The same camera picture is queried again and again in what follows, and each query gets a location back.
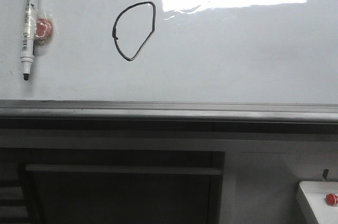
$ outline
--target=red round magnet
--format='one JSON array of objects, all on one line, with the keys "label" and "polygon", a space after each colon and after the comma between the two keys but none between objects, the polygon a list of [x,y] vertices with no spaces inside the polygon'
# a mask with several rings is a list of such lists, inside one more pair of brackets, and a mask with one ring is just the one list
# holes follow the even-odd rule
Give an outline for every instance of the red round magnet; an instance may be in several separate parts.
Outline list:
[{"label": "red round magnet", "polygon": [[331,206],[338,205],[338,196],[333,193],[326,195],[326,203]]},{"label": "red round magnet", "polygon": [[50,20],[39,18],[36,21],[36,40],[44,41],[52,36],[53,23]]}]

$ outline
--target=whiteboard marker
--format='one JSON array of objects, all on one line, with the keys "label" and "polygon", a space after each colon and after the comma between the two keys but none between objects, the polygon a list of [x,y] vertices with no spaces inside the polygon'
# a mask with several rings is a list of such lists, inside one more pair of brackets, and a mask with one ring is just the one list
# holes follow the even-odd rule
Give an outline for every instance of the whiteboard marker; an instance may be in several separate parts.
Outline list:
[{"label": "whiteboard marker", "polygon": [[25,0],[25,19],[22,33],[21,63],[24,80],[28,80],[34,62],[34,36],[36,30],[37,0]]}]

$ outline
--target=whiteboard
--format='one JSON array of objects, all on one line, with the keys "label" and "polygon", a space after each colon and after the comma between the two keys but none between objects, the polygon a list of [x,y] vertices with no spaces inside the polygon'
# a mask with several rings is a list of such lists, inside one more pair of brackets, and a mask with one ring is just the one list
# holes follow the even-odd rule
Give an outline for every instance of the whiteboard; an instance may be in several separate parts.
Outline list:
[{"label": "whiteboard", "polygon": [[[133,62],[117,15],[156,5]],[[39,0],[54,36],[29,81],[20,63],[24,0],[0,0],[0,99],[336,104],[337,0]],[[151,6],[118,23],[132,57]]]}]

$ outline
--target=white shelf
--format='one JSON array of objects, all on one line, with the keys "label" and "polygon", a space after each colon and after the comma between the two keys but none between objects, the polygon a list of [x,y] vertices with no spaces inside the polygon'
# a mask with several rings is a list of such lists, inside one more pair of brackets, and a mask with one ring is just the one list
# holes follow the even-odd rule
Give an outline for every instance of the white shelf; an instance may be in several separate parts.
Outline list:
[{"label": "white shelf", "polygon": [[299,183],[297,200],[308,223],[338,223],[338,207],[329,206],[325,201],[329,193],[338,193],[338,182],[302,181]]}]

